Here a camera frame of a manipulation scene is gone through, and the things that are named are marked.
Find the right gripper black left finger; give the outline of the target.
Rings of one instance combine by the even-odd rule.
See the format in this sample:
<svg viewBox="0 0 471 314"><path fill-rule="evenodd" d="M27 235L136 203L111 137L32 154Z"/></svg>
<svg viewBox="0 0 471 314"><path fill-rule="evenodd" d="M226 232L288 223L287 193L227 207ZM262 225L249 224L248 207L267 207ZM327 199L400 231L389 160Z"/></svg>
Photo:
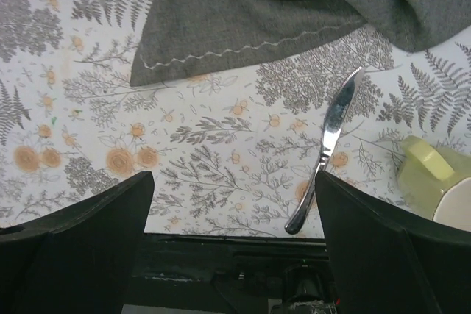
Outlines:
<svg viewBox="0 0 471 314"><path fill-rule="evenodd" d="M1 229L2 313L120 313L154 193L151 172Z"/></svg>

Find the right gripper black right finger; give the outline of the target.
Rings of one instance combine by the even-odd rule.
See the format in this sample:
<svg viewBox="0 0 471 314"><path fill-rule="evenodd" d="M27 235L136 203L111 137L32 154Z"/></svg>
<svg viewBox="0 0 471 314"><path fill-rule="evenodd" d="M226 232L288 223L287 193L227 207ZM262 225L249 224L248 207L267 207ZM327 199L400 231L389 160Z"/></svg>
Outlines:
<svg viewBox="0 0 471 314"><path fill-rule="evenodd" d="M470 233L320 171L316 203L342 313L469 313Z"/></svg>

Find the silver table knife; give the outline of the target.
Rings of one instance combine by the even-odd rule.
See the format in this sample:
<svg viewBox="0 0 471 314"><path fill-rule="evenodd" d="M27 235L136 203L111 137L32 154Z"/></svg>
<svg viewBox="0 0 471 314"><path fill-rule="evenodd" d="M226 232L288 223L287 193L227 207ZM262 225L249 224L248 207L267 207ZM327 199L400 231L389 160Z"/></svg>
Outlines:
<svg viewBox="0 0 471 314"><path fill-rule="evenodd" d="M298 234L306 222L312 204L316 200L316 175L320 171L325 170L329 159L333 155L344 125L344 120L364 79L364 75L365 68L359 67L353 71L337 90L325 113L318 160L298 207L284 226L285 231L290 235Z"/></svg>

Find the grey cloth napkin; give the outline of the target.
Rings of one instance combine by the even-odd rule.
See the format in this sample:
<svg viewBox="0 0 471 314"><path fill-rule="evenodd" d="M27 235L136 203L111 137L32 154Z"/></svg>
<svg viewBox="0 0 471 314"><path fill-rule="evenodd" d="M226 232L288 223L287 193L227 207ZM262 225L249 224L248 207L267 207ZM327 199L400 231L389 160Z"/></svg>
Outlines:
<svg viewBox="0 0 471 314"><path fill-rule="evenodd" d="M153 0L130 84L279 60L365 24L399 49L422 51L470 25L470 0Z"/></svg>

